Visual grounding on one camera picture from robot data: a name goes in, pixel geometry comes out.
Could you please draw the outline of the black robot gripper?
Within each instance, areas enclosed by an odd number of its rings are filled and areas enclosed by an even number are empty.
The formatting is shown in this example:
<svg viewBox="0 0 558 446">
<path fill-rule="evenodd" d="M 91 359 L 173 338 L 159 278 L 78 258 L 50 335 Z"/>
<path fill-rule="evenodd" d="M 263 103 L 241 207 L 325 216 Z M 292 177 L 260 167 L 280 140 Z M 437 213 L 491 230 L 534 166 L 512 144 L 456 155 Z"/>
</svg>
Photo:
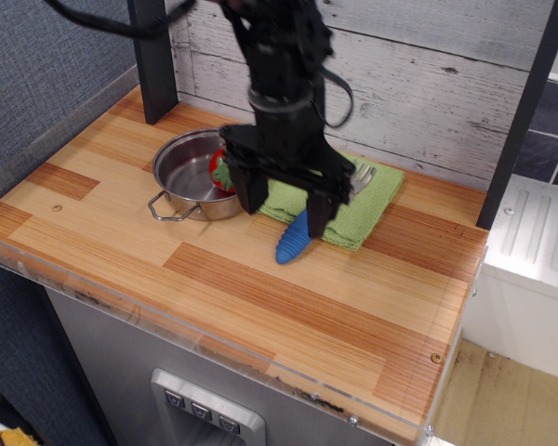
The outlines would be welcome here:
<svg viewBox="0 0 558 446">
<path fill-rule="evenodd" d="M 255 115 L 253 125 L 219 129 L 240 204 L 250 215 L 258 212 L 269 196 L 270 178 L 306 190 L 309 236 L 322 237 L 340 204 L 351 199 L 352 162 L 327 143 L 313 106 Z"/>
</svg>

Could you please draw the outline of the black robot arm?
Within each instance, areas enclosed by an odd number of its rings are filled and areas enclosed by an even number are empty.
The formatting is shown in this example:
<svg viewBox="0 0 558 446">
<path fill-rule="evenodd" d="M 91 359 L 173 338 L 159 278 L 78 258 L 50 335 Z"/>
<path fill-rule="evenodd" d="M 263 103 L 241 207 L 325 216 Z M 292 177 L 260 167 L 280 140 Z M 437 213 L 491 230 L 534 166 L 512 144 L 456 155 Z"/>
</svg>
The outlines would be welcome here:
<svg viewBox="0 0 558 446">
<path fill-rule="evenodd" d="M 242 207 L 257 212 L 271 179 L 306 190 L 309 235 L 319 238 L 350 200 L 354 165 L 326 141 L 325 81 L 332 32 L 313 1 L 220 4 L 249 69 L 253 125 L 225 125 L 226 163 Z"/>
</svg>

